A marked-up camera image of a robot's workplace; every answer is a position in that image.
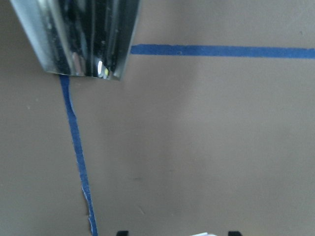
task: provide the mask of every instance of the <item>blue tape strip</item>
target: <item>blue tape strip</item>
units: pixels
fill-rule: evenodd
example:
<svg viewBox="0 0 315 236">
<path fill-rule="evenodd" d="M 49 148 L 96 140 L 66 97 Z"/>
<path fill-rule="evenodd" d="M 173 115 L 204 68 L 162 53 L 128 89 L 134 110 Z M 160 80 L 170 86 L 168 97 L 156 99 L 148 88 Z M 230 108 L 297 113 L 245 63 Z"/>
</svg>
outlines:
<svg viewBox="0 0 315 236">
<path fill-rule="evenodd" d="M 69 91 L 69 77 L 67 75 L 60 75 L 60 82 L 61 82 L 61 87 L 63 89 L 64 104 L 65 104 L 66 111 L 68 114 L 73 147 L 74 147 L 74 151 L 77 157 L 77 164 L 78 164 L 80 179 L 82 183 L 82 190 L 87 200 L 88 208 L 90 212 L 89 221 L 91 224 L 92 236 L 97 236 L 97 227 L 96 227 L 96 221 L 95 221 L 95 216 L 94 216 L 94 211 L 93 211 L 93 204 L 92 204 L 92 199 L 91 199 L 91 192 L 90 192 L 90 187 L 89 187 L 87 169 L 85 166 L 84 155 L 82 151 L 77 118 L 74 113 L 74 109 L 71 102 L 70 91 Z"/>
<path fill-rule="evenodd" d="M 139 44 L 139 45 L 132 46 L 131 54 L 165 55 L 165 56 L 315 59 L 314 48 L 307 49 L 307 48 Z"/>
</svg>

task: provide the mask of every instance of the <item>blue tape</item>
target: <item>blue tape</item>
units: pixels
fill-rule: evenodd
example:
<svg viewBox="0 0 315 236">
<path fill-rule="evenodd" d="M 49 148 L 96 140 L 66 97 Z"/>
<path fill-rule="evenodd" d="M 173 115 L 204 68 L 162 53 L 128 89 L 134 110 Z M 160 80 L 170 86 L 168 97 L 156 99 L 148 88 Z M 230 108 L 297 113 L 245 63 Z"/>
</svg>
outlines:
<svg viewBox="0 0 315 236">
<path fill-rule="evenodd" d="M 130 53 L 137 55 L 165 56 L 315 59 L 314 48 L 139 44 L 132 46 Z"/>
<path fill-rule="evenodd" d="M 84 161 L 84 155 L 82 151 L 77 118 L 74 113 L 74 109 L 71 102 L 70 91 L 69 91 L 69 76 L 60 75 L 60 83 L 63 89 L 64 104 L 65 104 L 66 111 L 68 114 L 73 147 L 74 147 L 74 151 L 77 157 L 77 164 L 78 164 L 80 179 L 82 183 L 82 190 L 87 200 L 88 208 L 90 212 L 89 221 L 91 224 L 91 232 L 92 232 L 92 236 L 97 236 L 97 227 L 96 227 L 96 221 L 95 221 L 95 216 L 94 216 L 94 211 L 93 211 L 93 204 L 92 204 L 92 199 L 91 199 L 91 191 L 90 191 L 90 186 L 89 186 L 88 174 L 87 174 L 87 169 L 86 169 L 85 161 Z"/>
</svg>

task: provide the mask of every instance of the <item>floor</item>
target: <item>floor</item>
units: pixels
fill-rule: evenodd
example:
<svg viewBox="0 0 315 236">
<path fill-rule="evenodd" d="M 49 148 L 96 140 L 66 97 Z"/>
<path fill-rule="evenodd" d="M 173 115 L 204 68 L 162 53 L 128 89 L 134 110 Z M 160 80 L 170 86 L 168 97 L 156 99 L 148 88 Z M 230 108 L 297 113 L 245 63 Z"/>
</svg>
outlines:
<svg viewBox="0 0 315 236">
<path fill-rule="evenodd" d="M 143 0 L 133 44 L 315 47 L 312 0 Z M 0 235 L 90 235 L 57 76 L 0 3 Z M 71 78 L 100 236 L 312 236 L 315 60 L 130 55 Z"/>
</svg>

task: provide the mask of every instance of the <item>horizontal blue tape line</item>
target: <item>horizontal blue tape line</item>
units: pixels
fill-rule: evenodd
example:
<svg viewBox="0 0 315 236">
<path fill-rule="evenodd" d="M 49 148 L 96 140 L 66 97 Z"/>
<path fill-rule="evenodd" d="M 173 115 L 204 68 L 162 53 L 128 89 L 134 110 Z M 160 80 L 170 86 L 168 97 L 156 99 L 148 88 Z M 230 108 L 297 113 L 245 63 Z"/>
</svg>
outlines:
<svg viewBox="0 0 315 236">
<path fill-rule="evenodd" d="M 130 53 L 165 56 L 315 59 L 314 48 L 139 44 L 132 46 Z"/>
<path fill-rule="evenodd" d="M 92 232 L 92 236 L 97 236 L 96 220 L 94 216 L 87 168 L 85 166 L 77 118 L 74 113 L 74 109 L 71 102 L 71 96 L 70 96 L 70 90 L 69 90 L 69 84 L 70 84 L 69 76 L 60 75 L 60 83 L 63 90 L 64 104 L 65 104 L 66 112 L 68 115 L 68 121 L 69 121 L 70 131 L 72 135 L 72 141 L 73 141 L 73 147 L 74 147 L 74 151 L 77 157 L 77 164 L 78 164 L 78 169 L 79 169 L 79 174 L 80 174 L 80 179 L 81 179 L 81 184 L 82 184 L 82 190 L 86 198 L 86 201 L 88 203 L 88 208 L 89 208 L 89 213 L 90 213 L 89 221 L 91 224 L 91 232 Z"/>
</svg>

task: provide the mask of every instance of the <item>chrome object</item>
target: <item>chrome object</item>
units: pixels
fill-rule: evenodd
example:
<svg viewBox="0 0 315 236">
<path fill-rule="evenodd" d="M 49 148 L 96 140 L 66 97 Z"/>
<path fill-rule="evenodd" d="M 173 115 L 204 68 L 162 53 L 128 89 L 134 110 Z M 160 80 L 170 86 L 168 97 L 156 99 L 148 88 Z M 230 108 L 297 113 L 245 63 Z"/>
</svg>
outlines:
<svg viewBox="0 0 315 236">
<path fill-rule="evenodd" d="M 120 80 L 140 0 L 11 0 L 47 72 Z"/>
</svg>

